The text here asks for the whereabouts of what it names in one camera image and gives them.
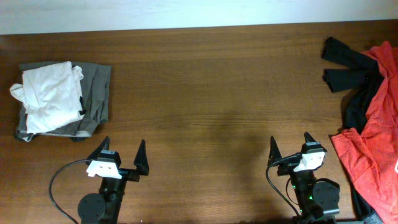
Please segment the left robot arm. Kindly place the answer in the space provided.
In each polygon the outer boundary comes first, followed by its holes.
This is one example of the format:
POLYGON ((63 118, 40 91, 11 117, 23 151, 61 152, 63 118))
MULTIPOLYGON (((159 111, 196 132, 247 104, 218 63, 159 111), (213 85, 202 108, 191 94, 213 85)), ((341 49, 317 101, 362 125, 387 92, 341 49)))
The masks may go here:
POLYGON ((87 157, 88 176, 101 177, 102 181, 97 193, 85 195, 78 204, 82 223, 117 223, 127 183, 139 182, 140 177, 149 175, 144 140, 134 159, 134 169, 121 168, 119 153, 111 151, 109 145, 110 138, 106 137, 87 157))

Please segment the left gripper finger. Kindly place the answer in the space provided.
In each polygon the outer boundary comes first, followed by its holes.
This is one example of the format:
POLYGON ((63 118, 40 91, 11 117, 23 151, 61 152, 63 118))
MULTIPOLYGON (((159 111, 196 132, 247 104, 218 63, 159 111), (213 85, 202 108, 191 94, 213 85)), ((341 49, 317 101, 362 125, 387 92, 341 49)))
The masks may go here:
POLYGON ((145 140, 142 140, 140 143, 136 157, 134 159, 134 165, 136 166, 136 170, 140 175, 149 175, 149 163, 147 160, 145 140))
POLYGON ((87 157, 87 160, 96 160, 98 156, 101 154, 102 150, 107 151, 110 145, 110 138, 106 136, 103 142, 87 157))

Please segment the white t-shirt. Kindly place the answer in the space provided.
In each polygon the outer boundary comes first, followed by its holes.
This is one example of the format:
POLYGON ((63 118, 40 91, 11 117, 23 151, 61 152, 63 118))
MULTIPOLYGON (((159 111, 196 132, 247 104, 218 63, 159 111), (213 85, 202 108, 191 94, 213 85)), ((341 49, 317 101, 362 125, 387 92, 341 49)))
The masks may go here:
POLYGON ((22 102, 29 134, 54 131, 83 119, 82 68, 62 62, 22 72, 22 83, 10 87, 22 102))

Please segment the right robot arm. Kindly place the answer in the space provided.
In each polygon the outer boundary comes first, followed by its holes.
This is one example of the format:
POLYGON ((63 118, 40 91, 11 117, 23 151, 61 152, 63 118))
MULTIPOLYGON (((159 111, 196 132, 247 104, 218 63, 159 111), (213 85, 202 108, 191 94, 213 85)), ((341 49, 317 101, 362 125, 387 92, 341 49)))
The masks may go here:
POLYGON ((321 168, 327 150, 308 132, 301 151, 282 157, 274 137, 270 139, 270 152, 266 169, 269 185, 295 212, 294 223, 336 223, 339 214, 340 185, 327 178, 316 178, 314 172, 321 168), (271 181, 269 171, 277 168, 277 175, 289 176, 287 184, 293 187, 298 208, 290 197, 283 194, 271 181))

